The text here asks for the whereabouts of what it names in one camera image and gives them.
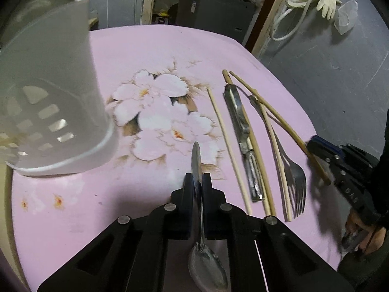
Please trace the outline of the person's right hand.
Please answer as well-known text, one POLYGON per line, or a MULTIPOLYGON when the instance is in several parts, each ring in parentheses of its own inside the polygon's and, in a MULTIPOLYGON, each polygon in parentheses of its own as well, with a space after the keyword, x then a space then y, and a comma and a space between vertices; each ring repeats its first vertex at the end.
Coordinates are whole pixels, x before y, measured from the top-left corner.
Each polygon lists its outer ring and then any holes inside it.
POLYGON ((364 255, 369 255, 374 251, 379 250, 379 248, 381 248, 384 244, 384 240, 386 238, 386 228, 379 228, 374 225, 365 225, 353 208, 349 211, 349 215, 345 223, 345 229, 348 233, 362 231, 365 234, 365 237, 358 244, 358 248, 363 251, 364 255))

